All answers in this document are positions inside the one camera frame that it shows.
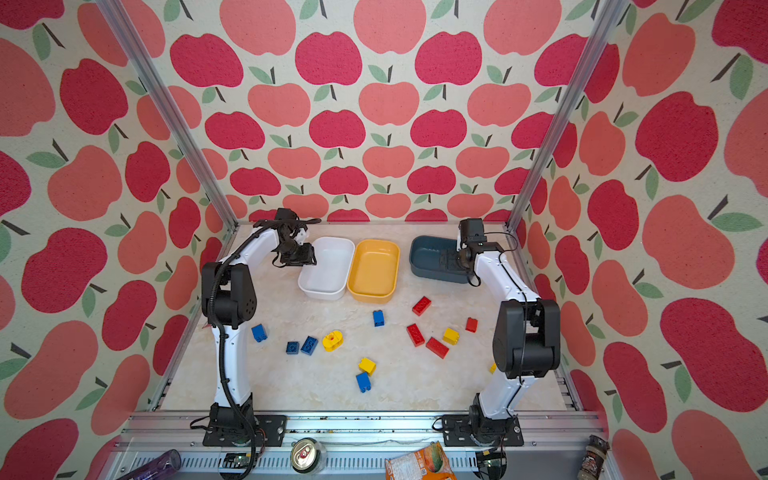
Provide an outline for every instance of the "blue lego brick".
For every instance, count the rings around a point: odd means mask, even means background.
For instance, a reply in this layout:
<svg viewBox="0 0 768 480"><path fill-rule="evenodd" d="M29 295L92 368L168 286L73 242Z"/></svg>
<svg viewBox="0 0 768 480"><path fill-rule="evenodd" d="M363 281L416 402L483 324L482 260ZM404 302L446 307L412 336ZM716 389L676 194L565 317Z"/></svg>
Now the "blue lego brick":
<svg viewBox="0 0 768 480"><path fill-rule="evenodd" d="M301 351L307 355L312 355L312 352L315 351L316 346L317 339L313 336L308 336L306 340L304 340L304 344L301 346Z"/></svg>
<svg viewBox="0 0 768 480"><path fill-rule="evenodd" d="M373 326L384 326L384 312L373 310Z"/></svg>
<svg viewBox="0 0 768 480"><path fill-rule="evenodd" d="M355 378L357 378L357 386L360 387L361 393L371 389L371 380L368 378L367 373L363 372Z"/></svg>
<svg viewBox="0 0 768 480"><path fill-rule="evenodd" d="M266 340L266 332L264 332L264 326L261 323L250 329L250 331L253 332L253 338L256 339L257 342Z"/></svg>

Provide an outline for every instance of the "apple wallpaper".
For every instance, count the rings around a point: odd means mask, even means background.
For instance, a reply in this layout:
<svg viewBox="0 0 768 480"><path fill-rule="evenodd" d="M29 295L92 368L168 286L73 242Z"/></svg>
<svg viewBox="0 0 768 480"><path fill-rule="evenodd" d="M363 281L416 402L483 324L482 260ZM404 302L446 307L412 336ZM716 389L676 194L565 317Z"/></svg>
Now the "apple wallpaper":
<svg viewBox="0 0 768 480"><path fill-rule="evenodd" d="M757 0L630 5L617 80L587 86L575 155L518 225L624 480L768 478L766 21Z"/></svg>
<svg viewBox="0 0 768 480"><path fill-rule="evenodd" d="M96 478L226 233L105 29L92 2L0 2L2 480Z"/></svg>

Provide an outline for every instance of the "toy building block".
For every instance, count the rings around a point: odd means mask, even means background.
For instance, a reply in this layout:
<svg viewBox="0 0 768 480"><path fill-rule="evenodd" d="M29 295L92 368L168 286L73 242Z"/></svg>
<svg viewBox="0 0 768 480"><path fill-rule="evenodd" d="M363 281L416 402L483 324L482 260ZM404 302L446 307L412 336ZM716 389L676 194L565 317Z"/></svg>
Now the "toy building block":
<svg viewBox="0 0 768 480"><path fill-rule="evenodd" d="M430 305L432 305L432 301L427 297L423 296L422 299L419 300L419 302L413 306L413 312L416 315L421 316L422 313L424 313L424 310L427 310L427 307Z"/></svg>
<svg viewBox="0 0 768 480"><path fill-rule="evenodd" d="M368 374L363 372L357 377L357 386L360 387L360 393L365 393L366 390L371 389L371 380L368 378Z"/></svg>
<svg viewBox="0 0 768 480"><path fill-rule="evenodd" d="M317 339L313 336L308 336L306 340L304 340L304 344L301 346L301 351L307 355L312 355L312 352L315 351L316 346Z"/></svg>
<svg viewBox="0 0 768 480"><path fill-rule="evenodd" d="M362 362L360 362L360 365L358 366L368 375L373 375L373 373L376 371L376 364L368 359L362 359Z"/></svg>
<svg viewBox="0 0 768 480"><path fill-rule="evenodd" d="M384 326L384 312L373 310L373 326Z"/></svg>
<svg viewBox="0 0 768 480"><path fill-rule="evenodd" d="M467 319L467 331L475 333L478 331L478 321L476 319L473 319L472 317L469 317Z"/></svg>
<svg viewBox="0 0 768 480"><path fill-rule="evenodd" d="M429 341L427 342L427 348L430 349L435 355L437 355L441 359L444 359L445 356L448 354L448 347L438 342L434 336L429 337Z"/></svg>
<svg viewBox="0 0 768 480"><path fill-rule="evenodd" d="M266 332L264 332L264 326L261 323L250 329L250 331L253 333L253 338L256 339L257 342L266 340Z"/></svg>
<svg viewBox="0 0 768 480"><path fill-rule="evenodd" d="M445 329L445 333L442 336L442 341L455 345L458 343L458 332L454 329Z"/></svg>
<svg viewBox="0 0 768 480"><path fill-rule="evenodd" d="M344 336L339 330L333 330L323 338L323 348L326 352L332 352L344 343Z"/></svg>
<svg viewBox="0 0 768 480"><path fill-rule="evenodd" d="M413 346L421 346L424 345L424 336L422 335L419 328L416 326L416 324L408 325L407 327L408 334L411 336L411 341L413 342Z"/></svg>

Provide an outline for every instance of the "yellow round block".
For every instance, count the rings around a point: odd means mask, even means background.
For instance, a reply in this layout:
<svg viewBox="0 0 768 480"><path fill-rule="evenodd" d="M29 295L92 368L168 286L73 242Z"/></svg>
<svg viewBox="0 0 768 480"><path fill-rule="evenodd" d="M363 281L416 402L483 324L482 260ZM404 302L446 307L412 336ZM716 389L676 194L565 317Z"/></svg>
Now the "yellow round block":
<svg viewBox="0 0 768 480"><path fill-rule="evenodd" d="M332 352L344 343L344 336L339 330L333 330L323 338L323 348L326 352Z"/></svg>

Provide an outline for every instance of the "pink apple print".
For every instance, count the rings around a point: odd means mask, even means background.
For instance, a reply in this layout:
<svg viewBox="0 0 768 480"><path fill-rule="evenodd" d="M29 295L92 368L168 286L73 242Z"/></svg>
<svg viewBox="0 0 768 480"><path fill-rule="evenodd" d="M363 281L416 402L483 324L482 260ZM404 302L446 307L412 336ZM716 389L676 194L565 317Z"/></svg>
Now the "pink apple print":
<svg viewBox="0 0 768 480"><path fill-rule="evenodd" d="M258 123L241 111L223 114L220 111L205 120L205 133L217 146L227 150L264 146L264 132Z"/></svg>

